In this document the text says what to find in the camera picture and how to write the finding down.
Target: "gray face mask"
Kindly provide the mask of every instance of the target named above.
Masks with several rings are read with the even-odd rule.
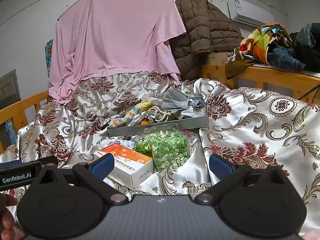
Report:
[[[169,87],[162,98],[162,111],[188,109],[188,96],[176,89]]]

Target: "gray door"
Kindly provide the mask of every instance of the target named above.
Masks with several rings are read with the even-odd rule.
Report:
[[[20,100],[16,71],[12,70],[0,78],[0,110]],[[5,124],[0,124],[0,141],[4,149],[11,143]]]

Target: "bed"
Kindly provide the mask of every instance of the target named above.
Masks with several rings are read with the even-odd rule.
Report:
[[[239,77],[254,80],[256,88],[233,89],[236,81],[225,80],[223,68],[207,66],[207,69],[206,78],[184,81],[178,86],[188,95],[201,95],[209,115],[209,127],[198,132],[185,131],[191,152],[185,165],[156,172],[134,190],[109,178],[105,182],[129,198],[134,194],[190,194],[194,197],[219,181],[207,168],[212,152],[233,163],[247,162],[255,168],[278,163],[308,210],[301,233],[320,228],[317,198],[320,191],[320,106],[294,99],[317,85],[320,78],[249,67]],[[294,98],[265,90],[266,83],[293,89]],[[83,81],[71,102],[65,105],[52,101],[47,91],[19,101],[0,111],[0,123],[11,118],[17,132],[16,144],[0,155],[0,161],[21,159],[27,162],[55,155],[60,168],[92,162],[95,151],[117,140],[132,139],[109,138],[106,130],[99,129],[101,125],[138,103],[146,92],[158,96],[173,85],[169,76],[125,73]],[[39,102],[44,99],[47,102],[41,106]],[[35,120],[24,126],[27,123],[24,109],[33,105],[37,112]],[[20,187],[8,193],[20,199],[27,188]]]

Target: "metal screw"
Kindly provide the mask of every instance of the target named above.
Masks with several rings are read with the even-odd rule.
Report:
[[[213,197],[207,193],[203,193],[198,196],[198,200],[201,201],[202,203],[208,203],[213,200]]]
[[[125,198],[126,198],[125,195],[119,194],[119,193],[113,194],[110,197],[111,201],[114,202],[114,203],[120,203],[122,201],[125,201]]]

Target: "blue jeans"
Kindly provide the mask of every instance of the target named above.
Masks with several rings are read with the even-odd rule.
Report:
[[[268,62],[276,67],[302,71],[306,64],[295,59],[293,48],[276,46],[271,52],[268,52]]]

